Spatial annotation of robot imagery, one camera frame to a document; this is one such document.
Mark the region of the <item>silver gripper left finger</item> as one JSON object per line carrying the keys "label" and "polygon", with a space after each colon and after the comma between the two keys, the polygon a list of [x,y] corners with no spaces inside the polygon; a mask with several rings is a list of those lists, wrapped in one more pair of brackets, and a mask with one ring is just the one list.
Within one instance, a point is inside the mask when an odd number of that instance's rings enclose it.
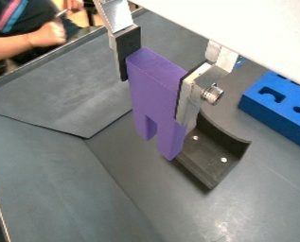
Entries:
{"label": "silver gripper left finger", "polygon": [[128,0],[93,0],[105,23],[121,81],[128,80],[126,58],[141,48],[141,27],[133,23]]}

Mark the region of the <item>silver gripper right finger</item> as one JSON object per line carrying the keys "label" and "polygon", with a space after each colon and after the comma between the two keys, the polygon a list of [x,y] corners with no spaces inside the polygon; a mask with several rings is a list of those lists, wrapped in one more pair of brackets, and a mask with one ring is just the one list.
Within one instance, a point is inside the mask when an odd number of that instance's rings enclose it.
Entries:
{"label": "silver gripper right finger", "polygon": [[224,90],[217,82],[233,71],[239,56],[225,46],[208,42],[205,61],[180,80],[174,119],[181,126],[195,119],[204,102],[220,102]]}

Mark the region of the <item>person's forearm in background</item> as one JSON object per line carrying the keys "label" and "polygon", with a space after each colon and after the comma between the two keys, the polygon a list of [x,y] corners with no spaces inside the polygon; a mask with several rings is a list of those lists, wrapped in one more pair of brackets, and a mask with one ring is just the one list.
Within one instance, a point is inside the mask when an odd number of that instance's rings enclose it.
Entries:
{"label": "person's forearm in background", "polygon": [[0,61],[30,50],[31,47],[27,34],[0,37]]}

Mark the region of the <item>person's hand in background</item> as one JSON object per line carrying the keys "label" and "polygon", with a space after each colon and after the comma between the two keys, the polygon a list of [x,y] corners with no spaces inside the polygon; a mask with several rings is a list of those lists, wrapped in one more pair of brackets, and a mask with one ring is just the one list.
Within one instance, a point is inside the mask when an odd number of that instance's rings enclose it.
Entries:
{"label": "person's hand in background", "polygon": [[61,45],[66,42],[66,31],[61,19],[47,22],[39,30],[27,34],[33,47]]}

